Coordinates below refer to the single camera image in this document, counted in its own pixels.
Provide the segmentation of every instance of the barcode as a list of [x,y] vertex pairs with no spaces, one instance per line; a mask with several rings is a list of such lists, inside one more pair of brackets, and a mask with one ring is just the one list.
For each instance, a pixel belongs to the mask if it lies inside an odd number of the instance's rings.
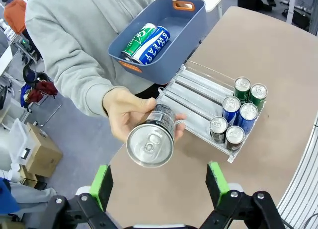
[[152,112],[152,113],[150,113],[147,120],[161,121],[162,117],[163,117],[162,113]]

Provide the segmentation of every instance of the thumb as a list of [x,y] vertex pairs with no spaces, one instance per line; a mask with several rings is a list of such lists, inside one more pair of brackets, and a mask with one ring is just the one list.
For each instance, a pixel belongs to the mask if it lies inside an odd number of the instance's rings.
[[152,111],[156,106],[156,100],[154,98],[149,99],[141,99],[134,95],[131,95],[127,99],[127,103],[129,104],[128,111],[135,111],[140,113],[147,113]]

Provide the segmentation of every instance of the gray hoodie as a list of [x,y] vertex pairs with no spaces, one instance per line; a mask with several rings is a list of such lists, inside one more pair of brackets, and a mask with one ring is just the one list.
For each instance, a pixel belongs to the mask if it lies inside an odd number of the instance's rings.
[[125,71],[108,47],[154,0],[29,0],[25,23],[59,92],[83,113],[106,116],[102,99],[115,86],[133,94],[153,83]]

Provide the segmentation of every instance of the person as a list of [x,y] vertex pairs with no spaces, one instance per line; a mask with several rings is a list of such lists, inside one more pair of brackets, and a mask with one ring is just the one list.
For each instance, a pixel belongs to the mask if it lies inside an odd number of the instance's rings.
[[53,188],[37,190],[0,178],[0,215],[43,212],[55,195]]
[[263,3],[262,0],[238,0],[238,7],[255,11],[272,11],[272,7]]
[[8,25],[16,34],[23,34],[29,41],[32,50],[36,52],[37,58],[40,59],[42,56],[25,27],[24,17],[26,3],[23,0],[2,0],[2,2],[5,3],[3,16]]
[[[27,29],[59,92],[89,116],[108,115],[113,135],[124,142],[154,109],[160,86],[125,71],[107,51],[153,1],[29,0],[26,8]],[[177,126],[176,139],[184,128]]]

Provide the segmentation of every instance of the blue bin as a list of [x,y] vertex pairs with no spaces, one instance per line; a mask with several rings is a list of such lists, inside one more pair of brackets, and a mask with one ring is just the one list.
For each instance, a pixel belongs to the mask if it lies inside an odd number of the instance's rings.
[[[178,7],[178,3],[189,7]],[[171,34],[170,40],[148,65],[124,60],[121,52],[146,23],[166,28]],[[157,84],[166,84],[198,45],[205,31],[203,0],[155,0],[117,36],[109,46],[108,54],[126,71]]]

